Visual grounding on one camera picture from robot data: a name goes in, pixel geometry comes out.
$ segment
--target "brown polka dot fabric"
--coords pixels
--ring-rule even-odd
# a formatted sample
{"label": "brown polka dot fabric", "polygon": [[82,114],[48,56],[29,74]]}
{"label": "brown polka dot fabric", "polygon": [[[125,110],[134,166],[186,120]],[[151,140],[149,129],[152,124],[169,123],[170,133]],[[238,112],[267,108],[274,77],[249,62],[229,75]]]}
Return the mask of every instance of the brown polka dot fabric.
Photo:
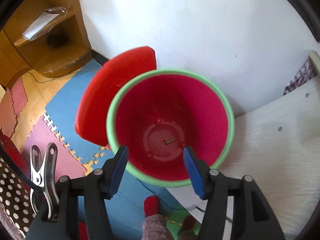
{"label": "brown polka dot fabric", "polygon": [[36,216],[32,210],[30,193],[17,175],[0,158],[0,203],[8,217],[25,236]]}

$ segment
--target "wall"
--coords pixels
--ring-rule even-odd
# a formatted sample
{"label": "wall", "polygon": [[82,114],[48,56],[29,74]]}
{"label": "wall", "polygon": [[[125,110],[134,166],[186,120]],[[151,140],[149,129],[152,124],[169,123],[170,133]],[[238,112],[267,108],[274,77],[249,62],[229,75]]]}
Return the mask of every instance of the wall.
{"label": "wall", "polygon": [[80,0],[91,46],[107,57],[138,46],[158,68],[198,72],[239,116],[279,98],[312,49],[287,0]]}

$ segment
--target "wooden cabinet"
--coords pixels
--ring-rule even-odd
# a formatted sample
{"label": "wooden cabinet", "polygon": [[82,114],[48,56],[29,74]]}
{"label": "wooden cabinet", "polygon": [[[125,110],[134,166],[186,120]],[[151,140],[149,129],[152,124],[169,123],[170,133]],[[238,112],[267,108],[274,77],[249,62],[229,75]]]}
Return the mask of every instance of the wooden cabinet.
{"label": "wooden cabinet", "polygon": [[[47,24],[47,31],[38,39],[22,37],[43,10],[58,6],[69,8],[65,17]],[[57,33],[64,33],[67,42],[52,48],[47,38]],[[31,69],[48,78],[60,77],[81,68],[91,58],[79,0],[24,0],[0,32],[0,83],[9,88]]]}

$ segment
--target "red plastic lid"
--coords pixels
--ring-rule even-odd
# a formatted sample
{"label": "red plastic lid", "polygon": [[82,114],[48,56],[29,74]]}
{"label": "red plastic lid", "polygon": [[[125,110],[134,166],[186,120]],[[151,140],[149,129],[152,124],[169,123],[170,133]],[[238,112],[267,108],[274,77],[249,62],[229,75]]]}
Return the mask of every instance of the red plastic lid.
{"label": "red plastic lid", "polygon": [[106,119],[114,96],[131,79],[155,69],[156,54],[150,47],[128,50],[106,62],[82,96],[76,114],[76,133],[87,141],[106,146]]}

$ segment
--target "white paper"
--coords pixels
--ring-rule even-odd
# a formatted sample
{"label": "white paper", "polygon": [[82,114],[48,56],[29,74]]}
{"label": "white paper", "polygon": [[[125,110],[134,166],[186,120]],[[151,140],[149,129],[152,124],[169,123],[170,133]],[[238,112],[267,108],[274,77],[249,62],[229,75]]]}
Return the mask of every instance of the white paper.
{"label": "white paper", "polygon": [[42,30],[49,22],[55,19],[59,14],[51,14],[43,12],[25,32],[22,34],[27,40],[31,40],[32,37]]}

